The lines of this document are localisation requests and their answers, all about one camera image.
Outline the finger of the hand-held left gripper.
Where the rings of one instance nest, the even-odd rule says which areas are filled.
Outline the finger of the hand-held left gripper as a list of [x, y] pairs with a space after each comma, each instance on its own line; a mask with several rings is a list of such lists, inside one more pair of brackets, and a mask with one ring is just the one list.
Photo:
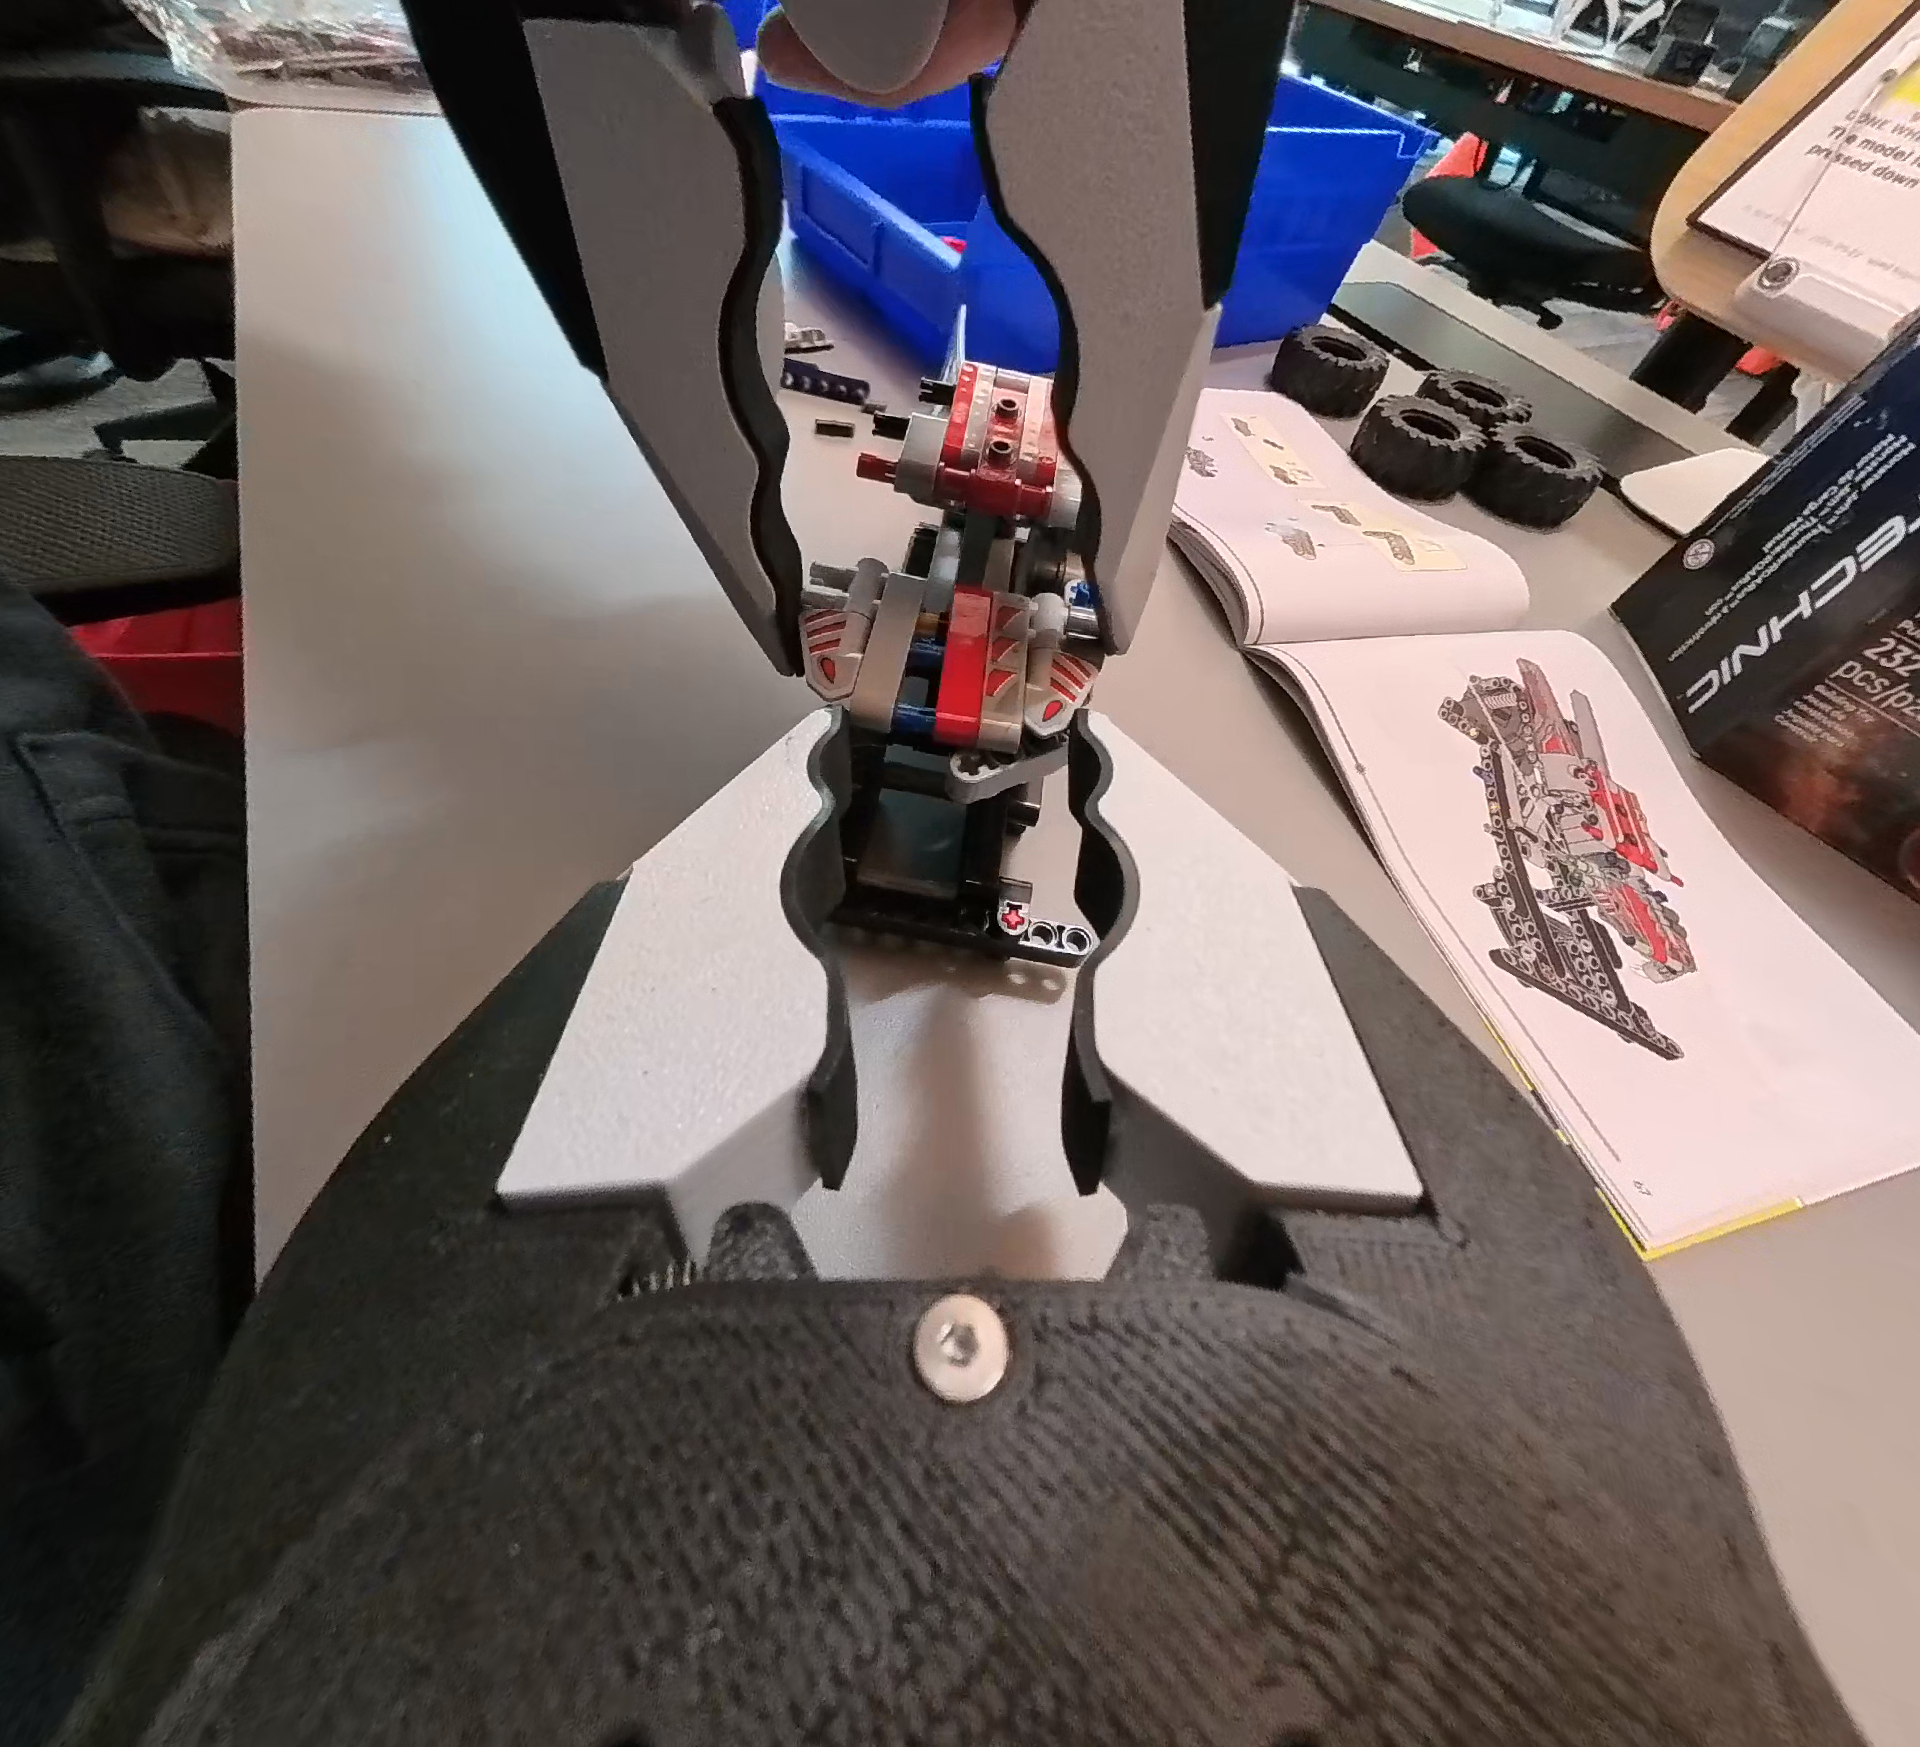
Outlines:
[[628, 430], [773, 665], [802, 667], [780, 480], [780, 169], [732, 24], [531, 17], [525, 49]]
[[1059, 303], [1055, 412], [1082, 559], [1125, 652], [1156, 577], [1214, 347], [1184, 0], [1031, 0], [986, 95], [995, 211]]

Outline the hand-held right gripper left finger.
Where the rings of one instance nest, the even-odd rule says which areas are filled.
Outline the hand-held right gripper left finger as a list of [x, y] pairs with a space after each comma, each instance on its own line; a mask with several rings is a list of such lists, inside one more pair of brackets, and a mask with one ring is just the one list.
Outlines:
[[662, 1199], [685, 1249], [835, 1190], [857, 1134], [845, 977], [850, 726], [821, 708], [626, 874], [496, 1180], [511, 1209]]

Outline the toy brick vehicle model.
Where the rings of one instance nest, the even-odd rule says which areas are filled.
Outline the toy brick vehicle model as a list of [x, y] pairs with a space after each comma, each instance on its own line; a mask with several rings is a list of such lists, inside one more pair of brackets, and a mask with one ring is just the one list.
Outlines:
[[812, 563], [801, 603], [802, 676], [848, 736], [836, 922], [1078, 965], [1097, 931], [1009, 863], [1104, 657], [1052, 380], [952, 361], [873, 430], [856, 473], [923, 518], [899, 563]]

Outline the grey desk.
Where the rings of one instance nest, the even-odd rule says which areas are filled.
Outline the grey desk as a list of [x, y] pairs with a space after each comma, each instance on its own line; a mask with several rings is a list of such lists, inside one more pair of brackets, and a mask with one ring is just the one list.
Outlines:
[[[802, 714], [576, 364], [436, 117], [231, 122], [253, 1003], [256, 1271], [413, 1068], [592, 884]], [[1291, 701], [1181, 559], [1095, 704], [1469, 1041], [1496, 1041], [1366, 848]], [[1782, 900], [1916, 1021], [1916, 905], [1662, 732]], [[1071, 1196], [991, 1092], [875, 1128], [862, 1271], [1092, 1269]], [[1779, 1573], [1871, 1742], [1916, 1742], [1916, 1176], [1650, 1265], [1737, 1446]]]

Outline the wooden background desk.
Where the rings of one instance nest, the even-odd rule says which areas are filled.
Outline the wooden background desk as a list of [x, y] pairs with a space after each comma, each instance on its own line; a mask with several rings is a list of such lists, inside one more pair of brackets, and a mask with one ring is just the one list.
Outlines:
[[1299, 0], [1388, 30], [1442, 54], [1472, 58], [1541, 85], [1578, 92], [1609, 106], [1710, 135], [1738, 113], [1738, 103], [1712, 89], [1648, 79], [1607, 50], [1556, 40], [1539, 17], [1492, 17], [1490, 0]]

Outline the person's left hand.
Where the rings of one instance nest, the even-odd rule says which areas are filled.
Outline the person's left hand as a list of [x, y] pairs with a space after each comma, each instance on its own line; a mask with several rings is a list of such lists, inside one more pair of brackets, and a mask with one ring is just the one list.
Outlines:
[[1020, 22], [1017, 0], [948, 0], [945, 22], [928, 60], [896, 90], [860, 90], [827, 69], [774, 12], [758, 32], [758, 76], [810, 96], [896, 110], [967, 85], [991, 69], [1009, 49]]

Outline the blue bin with printed tag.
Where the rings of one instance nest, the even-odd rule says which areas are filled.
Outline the blue bin with printed tag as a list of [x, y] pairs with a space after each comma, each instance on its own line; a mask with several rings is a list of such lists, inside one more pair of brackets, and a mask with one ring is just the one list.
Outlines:
[[[783, 163], [794, 244], [928, 363], [965, 353], [1027, 373], [1059, 367], [1059, 315], [1032, 259], [986, 199], [964, 87], [896, 110], [756, 79]], [[1217, 345], [1278, 341], [1320, 320], [1433, 135], [1283, 74], [1266, 129]], [[939, 236], [962, 236], [953, 259]]]

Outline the open instruction booklet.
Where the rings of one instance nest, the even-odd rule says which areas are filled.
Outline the open instruction booklet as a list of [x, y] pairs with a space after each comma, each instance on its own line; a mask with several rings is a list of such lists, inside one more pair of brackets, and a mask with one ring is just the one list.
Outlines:
[[1809, 1205], [1773, 1005], [1734, 988], [1756, 884], [1596, 646], [1522, 629], [1511, 559], [1257, 390], [1202, 392], [1168, 542], [1643, 1253]]

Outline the small bag of parts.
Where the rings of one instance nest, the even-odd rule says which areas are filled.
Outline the small bag of parts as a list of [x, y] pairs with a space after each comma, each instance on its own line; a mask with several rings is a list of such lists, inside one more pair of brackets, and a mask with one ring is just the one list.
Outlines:
[[123, 0], [174, 66], [231, 101], [428, 101], [396, 0]]

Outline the black toy tyre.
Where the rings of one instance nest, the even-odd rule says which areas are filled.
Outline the black toy tyre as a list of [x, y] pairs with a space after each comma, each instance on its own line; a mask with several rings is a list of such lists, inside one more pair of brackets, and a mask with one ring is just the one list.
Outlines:
[[1482, 426], [1421, 395], [1377, 399], [1349, 443], [1355, 466], [1378, 487], [1419, 503], [1460, 492], [1482, 450]]
[[1531, 421], [1531, 403], [1522, 392], [1471, 370], [1433, 369], [1421, 380], [1416, 397], [1485, 433], [1525, 426]]
[[1463, 494], [1475, 509], [1535, 532], [1582, 511], [1601, 487], [1593, 455], [1525, 424], [1489, 430]]
[[1272, 392], [1308, 414], [1355, 421], [1382, 390], [1391, 356], [1351, 327], [1311, 324], [1289, 331], [1268, 373]]

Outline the black office chair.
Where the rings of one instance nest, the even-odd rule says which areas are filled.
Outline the black office chair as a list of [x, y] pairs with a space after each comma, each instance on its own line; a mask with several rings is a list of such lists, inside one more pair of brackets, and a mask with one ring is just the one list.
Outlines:
[[1547, 331], [1563, 324], [1559, 305], [1645, 315], [1664, 302], [1650, 209], [1535, 161], [1513, 179], [1433, 172], [1406, 186], [1401, 213], [1434, 248], [1422, 263]]

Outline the red plastic object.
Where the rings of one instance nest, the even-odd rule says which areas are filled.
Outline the red plastic object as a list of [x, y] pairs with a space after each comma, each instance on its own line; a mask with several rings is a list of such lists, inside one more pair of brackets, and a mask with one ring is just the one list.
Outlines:
[[144, 717], [174, 717], [243, 734], [242, 599], [70, 628]]

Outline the white flat pad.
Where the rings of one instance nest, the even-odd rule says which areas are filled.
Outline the white flat pad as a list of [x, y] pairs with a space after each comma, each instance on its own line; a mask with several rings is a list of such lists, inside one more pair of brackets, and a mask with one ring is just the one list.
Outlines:
[[1729, 444], [1619, 475], [1613, 492], [1648, 526], [1672, 540], [1685, 540], [1700, 532], [1714, 511], [1768, 464], [1768, 455]]

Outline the dark toy box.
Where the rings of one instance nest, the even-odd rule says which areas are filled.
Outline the dark toy box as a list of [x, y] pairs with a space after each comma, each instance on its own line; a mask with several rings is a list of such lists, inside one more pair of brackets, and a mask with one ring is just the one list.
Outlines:
[[1705, 766], [1916, 900], [1916, 317], [1609, 614]]

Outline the instruction sheet on board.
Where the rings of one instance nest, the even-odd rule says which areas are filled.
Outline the instruction sheet on board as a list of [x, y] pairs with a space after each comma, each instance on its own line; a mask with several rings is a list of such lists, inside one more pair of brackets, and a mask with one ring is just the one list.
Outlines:
[[1917, 0], [1841, 0], [1667, 189], [1650, 251], [1685, 311], [1851, 380], [1916, 314]]

